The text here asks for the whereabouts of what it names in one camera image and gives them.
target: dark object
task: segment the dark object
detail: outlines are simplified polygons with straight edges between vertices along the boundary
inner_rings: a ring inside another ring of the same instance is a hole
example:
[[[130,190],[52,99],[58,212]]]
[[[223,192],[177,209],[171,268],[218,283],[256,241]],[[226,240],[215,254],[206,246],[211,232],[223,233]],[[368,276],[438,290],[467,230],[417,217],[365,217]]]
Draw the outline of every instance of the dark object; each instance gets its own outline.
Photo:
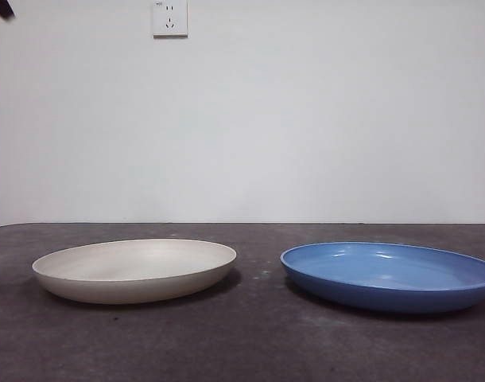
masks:
[[[14,12],[6,0],[0,0],[0,17],[4,20],[9,20],[14,17]]]

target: plate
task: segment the plate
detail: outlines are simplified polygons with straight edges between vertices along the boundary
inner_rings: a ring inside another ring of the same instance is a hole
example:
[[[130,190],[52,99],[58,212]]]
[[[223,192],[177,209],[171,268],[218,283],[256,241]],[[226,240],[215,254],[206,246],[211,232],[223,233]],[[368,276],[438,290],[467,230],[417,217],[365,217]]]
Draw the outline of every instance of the plate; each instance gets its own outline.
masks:
[[[60,297],[99,304],[152,302],[210,287],[232,268],[222,244],[151,239],[91,244],[33,263],[40,284]]]
[[[292,248],[281,262],[305,290],[358,308],[440,313],[485,299],[485,261],[439,249],[321,243]]]

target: white wall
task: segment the white wall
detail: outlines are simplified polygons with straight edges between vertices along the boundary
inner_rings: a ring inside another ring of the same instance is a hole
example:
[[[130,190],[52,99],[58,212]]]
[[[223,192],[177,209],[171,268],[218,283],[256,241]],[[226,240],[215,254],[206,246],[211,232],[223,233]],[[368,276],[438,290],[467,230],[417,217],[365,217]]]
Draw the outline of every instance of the white wall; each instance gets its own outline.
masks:
[[[485,222],[485,0],[13,0],[0,225]]]

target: table surface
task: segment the table surface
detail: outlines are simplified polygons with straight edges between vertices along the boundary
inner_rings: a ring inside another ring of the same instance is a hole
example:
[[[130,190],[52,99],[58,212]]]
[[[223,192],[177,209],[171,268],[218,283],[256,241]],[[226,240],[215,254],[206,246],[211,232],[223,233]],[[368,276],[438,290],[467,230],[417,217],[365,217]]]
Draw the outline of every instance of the table surface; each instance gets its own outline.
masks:
[[[101,306],[40,288],[31,263],[114,240],[214,241],[238,252],[213,287]],[[485,381],[485,302],[452,314],[357,310],[313,297],[279,255],[376,241],[485,259],[485,224],[19,224],[0,227],[0,382]]]

